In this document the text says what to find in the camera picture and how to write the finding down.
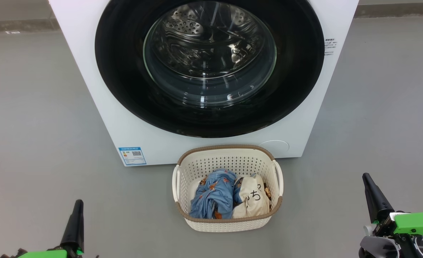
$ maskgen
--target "blue patterned garment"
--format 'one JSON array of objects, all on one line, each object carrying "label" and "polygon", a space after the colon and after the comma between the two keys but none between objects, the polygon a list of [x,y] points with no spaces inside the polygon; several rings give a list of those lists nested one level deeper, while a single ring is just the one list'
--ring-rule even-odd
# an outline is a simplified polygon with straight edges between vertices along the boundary
[{"label": "blue patterned garment", "polygon": [[191,201],[189,215],[197,219],[231,219],[236,175],[218,169],[204,178]]}]

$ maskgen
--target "washing machine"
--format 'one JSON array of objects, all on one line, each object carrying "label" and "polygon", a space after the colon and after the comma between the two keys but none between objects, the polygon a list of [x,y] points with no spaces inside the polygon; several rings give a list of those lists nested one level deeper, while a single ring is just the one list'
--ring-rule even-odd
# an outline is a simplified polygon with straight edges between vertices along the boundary
[{"label": "washing machine", "polygon": [[125,166],[301,157],[358,0],[49,0]]}]

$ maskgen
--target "washing machine door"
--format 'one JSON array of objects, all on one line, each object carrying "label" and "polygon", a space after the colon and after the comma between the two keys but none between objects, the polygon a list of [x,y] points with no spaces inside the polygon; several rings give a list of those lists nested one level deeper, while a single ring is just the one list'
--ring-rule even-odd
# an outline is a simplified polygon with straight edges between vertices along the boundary
[{"label": "washing machine door", "polygon": [[95,52],[109,90],[139,118],[177,134],[232,137],[307,97],[324,39],[307,0],[111,0]]}]

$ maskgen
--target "laundry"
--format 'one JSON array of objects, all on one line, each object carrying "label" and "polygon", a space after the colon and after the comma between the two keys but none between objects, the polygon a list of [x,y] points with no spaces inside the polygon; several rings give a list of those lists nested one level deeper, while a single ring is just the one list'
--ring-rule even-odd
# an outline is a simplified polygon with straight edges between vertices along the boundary
[{"label": "laundry", "polygon": [[247,218],[270,212],[269,188],[258,174],[239,178],[234,186],[234,202],[232,218]]},{"label": "laundry", "polygon": [[198,219],[231,219],[236,175],[226,169],[210,173],[199,184],[189,215]]}]

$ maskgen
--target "white plastic basket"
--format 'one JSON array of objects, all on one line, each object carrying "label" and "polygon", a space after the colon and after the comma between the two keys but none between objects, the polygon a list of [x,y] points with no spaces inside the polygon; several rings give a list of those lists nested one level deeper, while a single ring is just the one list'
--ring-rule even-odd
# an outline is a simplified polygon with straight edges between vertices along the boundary
[{"label": "white plastic basket", "polygon": [[[272,194],[272,210],[264,215],[240,219],[196,219],[189,216],[191,183],[218,168],[237,175],[259,174]],[[235,232],[260,228],[269,222],[282,204],[283,174],[266,149],[253,145],[222,145],[190,150],[179,159],[172,177],[173,199],[187,224],[202,232]]]}]

